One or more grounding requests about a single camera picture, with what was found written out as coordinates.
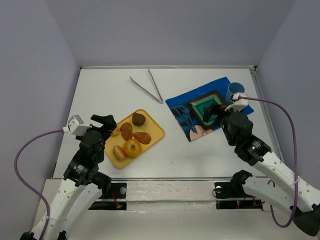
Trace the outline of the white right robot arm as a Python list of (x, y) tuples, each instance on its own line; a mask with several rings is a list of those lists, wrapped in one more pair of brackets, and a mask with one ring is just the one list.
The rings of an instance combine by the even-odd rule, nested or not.
[(316, 236), (320, 231), (320, 191), (288, 168), (264, 141), (253, 135), (254, 124), (246, 114), (213, 103), (204, 108), (202, 120), (207, 122), (212, 115), (216, 115), (227, 143), (235, 147), (235, 154), (266, 175), (271, 184), (281, 189), (281, 194), (273, 188), (255, 187), (252, 174), (246, 171), (238, 173), (242, 188), (261, 195), (271, 206), (288, 213), (290, 221), (302, 232)]

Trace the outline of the dark brown bread roll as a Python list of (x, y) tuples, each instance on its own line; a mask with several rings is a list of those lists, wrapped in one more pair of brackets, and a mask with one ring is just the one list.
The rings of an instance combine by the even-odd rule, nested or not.
[(146, 122), (146, 117), (141, 114), (141, 113), (137, 113), (137, 112), (134, 112), (132, 114), (132, 123), (135, 125), (135, 126), (143, 126), (144, 123)]

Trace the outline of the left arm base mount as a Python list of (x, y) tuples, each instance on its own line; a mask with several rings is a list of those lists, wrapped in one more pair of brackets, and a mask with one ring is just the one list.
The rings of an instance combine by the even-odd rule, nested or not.
[(107, 192), (96, 200), (89, 210), (93, 211), (125, 211), (127, 209), (127, 183), (113, 182)]

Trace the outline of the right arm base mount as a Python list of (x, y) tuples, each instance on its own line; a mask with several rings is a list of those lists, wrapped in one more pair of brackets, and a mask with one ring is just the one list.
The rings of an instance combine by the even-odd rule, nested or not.
[(212, 196), (217, 210), (263, 209), (264, 201), (244, 192), (241, 186), (228, 182), (215, 182)]

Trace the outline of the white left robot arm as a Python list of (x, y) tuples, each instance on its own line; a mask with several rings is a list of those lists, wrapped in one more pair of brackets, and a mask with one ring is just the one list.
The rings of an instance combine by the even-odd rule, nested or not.
[(58, 191), (51, 203), (17, 171), (19, 180), (38, 195), (45, 204), (45, 214), (22, 240), (66, 240), (84, 213), (104, 193), (111, 189), (111, 178), (99, 172), (99, 164), (105, 159), (106, 140), (116, 129), (112, 115), (92, 115), (91, 120), (100, 127), (85, 124), (79, 115), (73, 115), (61, 133), (70, 133), (80, 141), (79, 147), (68, 164)]

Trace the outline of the metal tongs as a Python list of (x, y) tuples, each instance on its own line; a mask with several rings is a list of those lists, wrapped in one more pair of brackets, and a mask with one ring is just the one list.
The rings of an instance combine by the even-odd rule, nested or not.
[(151, 99), (155, 100), (159, 104), (163, 104), (164, 100), (162, 94), (151, 69), (148, 67), (141, 71), (142, 72), (140, 73), (135, 73), (133, 76), (130, 75), (129, 80)]

